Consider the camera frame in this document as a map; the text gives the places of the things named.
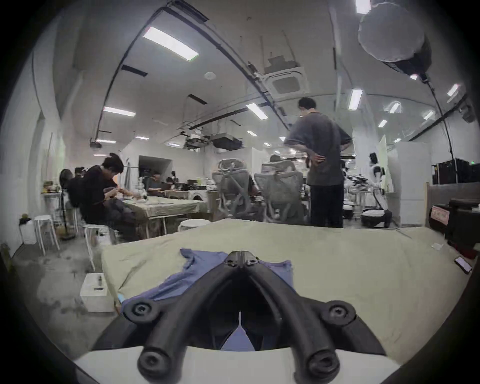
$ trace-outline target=washing machine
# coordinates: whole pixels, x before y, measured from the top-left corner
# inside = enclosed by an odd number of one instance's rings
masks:
[[[189,190],[188,191],[188,199],[189,200],[201,200],[208,204],[207,213],[212,211],[212,207],[210,206],[211,203],[208,199],[208,191],[206,189],[200,190]]]

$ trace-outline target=gray t-shirt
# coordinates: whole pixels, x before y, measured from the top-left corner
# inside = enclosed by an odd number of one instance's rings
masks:
[[[321,113],[314,112],[297,121],[284,144],[301,144],[316,154],[325,156],[326,161],[317,167],[310,163],[307,184],[328,186],[343,184],[340,146],[351,140],[337,123]]]
[[[145,189],[148,191],[149,188],[153,188],[153,189],[156,189],[156,188],[162,188],[162,182],[159,180],[159,181],[155,181],[154,178],[148,178],[147,181],[146,181],[146,186],[145,186]]]

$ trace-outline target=red label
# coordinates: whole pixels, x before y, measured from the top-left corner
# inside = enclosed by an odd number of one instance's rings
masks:
[[[440,221],[444,225],[448,225],[448,218],[450,217],[450,212],[446,209],[433,206],[432,207],[432,214],[430,217],[434,220]]]

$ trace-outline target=softbox light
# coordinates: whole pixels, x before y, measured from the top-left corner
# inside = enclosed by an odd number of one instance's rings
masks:
[[[396,4],[384,2],[363,16],[359,42],[377,60],[407,75],[420,75],[426,82],[426,71],[432,64],[430,43],[418,23]]]

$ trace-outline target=white stool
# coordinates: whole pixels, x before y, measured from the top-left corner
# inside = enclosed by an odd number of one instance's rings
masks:
[[[204,219],[185,220],[180,223],[178,231],[183,232],[188,229],[203,227],[204,225],[208,225],[210,223],[211,223],[210,220],[204,220]]]
[[[74,208],[73,209],[73,226],[75,227],[75,233],[78,235],[80,226],[78,225],[79,221],[79,216],[80,216],[80,222],[82,221],[82,216],[80,215],[80,209],[79,208]]]
[[[38,242],[40,243],[40,249],[45,256],[45,245],[43,244],[42,238],[42,224],[47,223],[50,224],[50,237],[52,239],[52,244],[55,243],[57,245],[57,249],[60,250],[59,241],[57,239],[57,234],[55,233],[55,227],[53,226],[52,216],[50,215],[43,215],[37,216],[34,218],[34,225],[35,225],[35,232],[38,238]]]
[[[97,224],[87,224],[85,226],[85,241],[87,242],[88,256],[90,258],[90,262],[92,263],[93,271],[95,271],[95,264],[93,262],[92,235],[99,229],[108,230],[109,228],[106,225]]]

